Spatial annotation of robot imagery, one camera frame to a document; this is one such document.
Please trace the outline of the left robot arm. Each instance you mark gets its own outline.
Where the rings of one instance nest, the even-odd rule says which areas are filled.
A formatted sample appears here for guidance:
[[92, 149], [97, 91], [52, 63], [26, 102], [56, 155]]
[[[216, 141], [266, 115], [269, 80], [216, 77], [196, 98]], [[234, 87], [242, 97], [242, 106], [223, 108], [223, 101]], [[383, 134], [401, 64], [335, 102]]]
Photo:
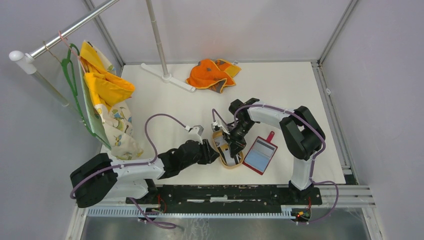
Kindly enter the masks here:
[[70, 197], [79, 208], [116, 198], [140, 199], [151, 204], [157, 198], [155, 180], [175, 177], [195, 164], [211, 164], [219, 156], [206, 139], [187, 140], [157, 158], [112, 160], [107, 153], [99, 153], [70, 174]]

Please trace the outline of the white card black stripe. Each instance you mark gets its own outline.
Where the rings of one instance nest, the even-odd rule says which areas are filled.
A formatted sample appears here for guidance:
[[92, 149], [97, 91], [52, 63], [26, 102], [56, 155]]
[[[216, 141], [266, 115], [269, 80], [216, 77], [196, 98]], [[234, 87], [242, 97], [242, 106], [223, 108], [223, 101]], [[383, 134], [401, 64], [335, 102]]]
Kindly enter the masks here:
[[224, 157], [225, 157], [225, 164], [228, 167], [233, 167], [233, 166], [240, 164], [240, 161], [242, 159], [240, 154], [237, 154], [236, 156], [231, 157], [231, 155], [229, 153], [225, 153]]

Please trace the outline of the red leather card holder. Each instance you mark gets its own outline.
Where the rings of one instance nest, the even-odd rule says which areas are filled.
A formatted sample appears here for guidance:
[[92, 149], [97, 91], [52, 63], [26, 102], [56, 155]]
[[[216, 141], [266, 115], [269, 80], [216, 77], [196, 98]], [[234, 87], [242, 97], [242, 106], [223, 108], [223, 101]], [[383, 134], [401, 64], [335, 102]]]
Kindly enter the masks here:
[[[274, 136], [275, 136], [275, 132], [271, 131], [269, 133], [269, 135], [267, 136], [267, 138], [263, 138], [263, 137], [260, 137], [260, 136], [258, 136], [258, 137], [260, 137], [260, 138], [266, 140], [267, 142], [273, 144], [272, 140], [273, 140]], [[244, 157], [244, 162], [242, 164], [244, 166], [248, 167], [249, 169], [251, 169], [252, 171], [258, 173], [259, 175], [263, 175], [276, 152], [274, 153], [274, 155], [272, 157], [267, 157], [267, 156], [255, 151], [254, 149], [252, 149], [252, 146], [250, 147], [247, 155]]]

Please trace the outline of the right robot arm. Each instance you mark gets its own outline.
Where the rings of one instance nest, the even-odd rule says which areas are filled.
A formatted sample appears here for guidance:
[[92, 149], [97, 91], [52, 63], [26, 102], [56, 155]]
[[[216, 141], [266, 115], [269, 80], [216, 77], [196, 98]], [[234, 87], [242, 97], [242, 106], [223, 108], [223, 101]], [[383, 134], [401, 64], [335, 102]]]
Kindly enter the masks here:
[[230, 103], [229, 112], [233, 114], [233, 128], [224, 135], [231, 157], [238, 155], [246, 147], [245, 135], [254, 124], [267, 124], [281, 130], [288, 151], [293, 156], [293, 173], [289, 185], [289, 199], [302, 204], [309, 198], [308, 188], [314, 184], [312, 179], [315, 159], [325, 148], [325, 133], [311, 111], [300, 106], [284, 109], [251, 98], [247, 102], [239, 99]]

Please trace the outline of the white card dark stripe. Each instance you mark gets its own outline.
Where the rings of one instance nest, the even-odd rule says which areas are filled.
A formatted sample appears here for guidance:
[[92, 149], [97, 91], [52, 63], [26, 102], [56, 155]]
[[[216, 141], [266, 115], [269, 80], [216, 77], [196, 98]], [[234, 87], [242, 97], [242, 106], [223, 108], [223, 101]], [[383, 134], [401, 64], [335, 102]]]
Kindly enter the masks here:
[[267, 142], [261, 137], [257, 137], [254, 144], [252, 145], [253, 150], [270, 158], [274, 155], [277, 148], [277, 146]]

